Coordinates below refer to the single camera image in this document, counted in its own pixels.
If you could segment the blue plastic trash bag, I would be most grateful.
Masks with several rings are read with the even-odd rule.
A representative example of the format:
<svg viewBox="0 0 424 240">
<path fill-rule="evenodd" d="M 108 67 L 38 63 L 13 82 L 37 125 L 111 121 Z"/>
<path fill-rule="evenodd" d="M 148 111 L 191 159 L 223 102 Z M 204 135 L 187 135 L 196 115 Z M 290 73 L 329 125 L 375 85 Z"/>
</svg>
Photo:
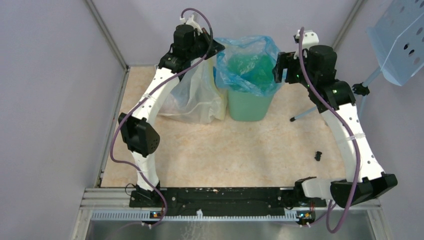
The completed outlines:
<svg viewBox="0 0 424 240">
<path fill-rule="evenodd" d="M 225 49 L 216 55 L 217 87 L 259 97 L 274 95 L 284 85 L 275 82 L 273 69 L 280 49 L 272 37 L 249 35 L 215 39 Z"/>
</svg>

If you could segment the clear yellow-trimmed trash bag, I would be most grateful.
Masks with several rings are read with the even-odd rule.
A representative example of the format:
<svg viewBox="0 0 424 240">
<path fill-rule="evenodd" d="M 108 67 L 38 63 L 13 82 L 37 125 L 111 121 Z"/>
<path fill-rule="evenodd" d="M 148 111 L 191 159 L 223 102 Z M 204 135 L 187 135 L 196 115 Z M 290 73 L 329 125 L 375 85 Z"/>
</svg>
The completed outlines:
<svg viewBox="0 0 424 240">
<path fill-rule="evenodd" d="M 228 97 L 215 83 L 216 60 L 213 56 L 189 70 L 167 96 L 159 115 L 189 124 L 224 120 Z"/>
</svg>

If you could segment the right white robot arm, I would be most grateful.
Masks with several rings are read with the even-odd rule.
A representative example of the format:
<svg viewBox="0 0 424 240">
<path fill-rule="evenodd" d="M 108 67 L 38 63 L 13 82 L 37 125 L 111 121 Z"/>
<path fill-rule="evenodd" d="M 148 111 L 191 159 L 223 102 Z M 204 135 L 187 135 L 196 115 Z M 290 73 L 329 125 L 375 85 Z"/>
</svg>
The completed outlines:
<svg viewBox="0 0 424 240">
<path fill-rule="evenodd" d="M 303 57 L 280 52 L 272 71 L 276 83 L 299 83 L 307 89 L 344 162 L 344 179 L 297 180 L 293 200 L 299 206 L 321 198 L 348 208 L 376 199 L 398 184 L 396 175 L 386 173 L 375 158 L 358 117 L 353 91 L 347 82 L 336 78 L 336 62 L 332 47 L 315 45 L 305 49 Z"/>
</svg>

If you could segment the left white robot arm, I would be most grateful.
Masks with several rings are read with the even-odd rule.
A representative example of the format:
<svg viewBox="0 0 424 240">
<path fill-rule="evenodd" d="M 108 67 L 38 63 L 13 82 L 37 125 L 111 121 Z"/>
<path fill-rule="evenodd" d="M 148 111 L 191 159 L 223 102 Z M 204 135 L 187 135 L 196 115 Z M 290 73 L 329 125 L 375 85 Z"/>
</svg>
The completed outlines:
<svg viewBox="0 0 424 240">
<path fill-rule="evenodd" d="M 155 167 L 155 151 L 161 141 L 154 129 L 157 115 L 183 76 L 224 48 L 214 40 L 212 29 L 178 25 L 173 33 L 173 42 L 161 57 L 146 92 L 128 113 L 121 113 L 118 118 L 122 140 L 131 152 L 137 171 L 135 188 L 149 207 L 156 206 L 161 198 Z"/>
</svg>

